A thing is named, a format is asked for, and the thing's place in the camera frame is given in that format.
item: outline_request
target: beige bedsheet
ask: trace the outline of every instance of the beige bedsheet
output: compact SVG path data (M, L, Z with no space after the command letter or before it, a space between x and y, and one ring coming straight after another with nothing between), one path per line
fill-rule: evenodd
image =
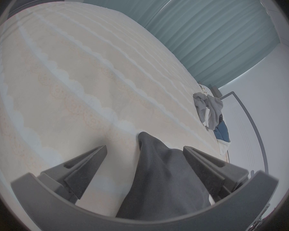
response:
M200 91L162 43L120 12L77 2L23 10L0 27L1 194L34 226L10 182L105 144L77 205L115 216L134 178L139 132L221 158L193 103Z

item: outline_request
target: curtain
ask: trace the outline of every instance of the curtain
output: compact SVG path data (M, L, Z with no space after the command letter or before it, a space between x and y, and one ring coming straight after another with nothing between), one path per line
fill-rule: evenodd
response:
M280 42L259 0L85 0L120 11L158 38L200 83L218 88Z

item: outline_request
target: blue garment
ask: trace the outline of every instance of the blue garment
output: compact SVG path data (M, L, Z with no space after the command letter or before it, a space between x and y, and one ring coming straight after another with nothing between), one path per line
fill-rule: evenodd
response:
M228 129L224 121L221 121L220 124L218 124L214 130L214 134L218 140L230 142Z

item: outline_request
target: black cloth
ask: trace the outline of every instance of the black cloth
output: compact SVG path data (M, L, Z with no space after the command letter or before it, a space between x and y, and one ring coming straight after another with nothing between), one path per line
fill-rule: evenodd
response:
M139 161L131 190L116 217L158 221L210 206L209 192L179 149L141 132Z

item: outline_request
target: dark gray fabric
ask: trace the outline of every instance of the dark gray fabric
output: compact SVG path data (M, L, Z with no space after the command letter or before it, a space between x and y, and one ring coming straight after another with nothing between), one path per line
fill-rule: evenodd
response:
M212 97L211 95L206 96L201 92L197 92L193 95L194 104L197 109L200 121L203 123L205 121L204 114L206 107L210 109L209 115L209 129L214 130L216 126L219 124L219 116L222 114L223 102L216 97Z
M210 206L209 192L183 152L141 132L139 161L131 190L116 217L157 221Z

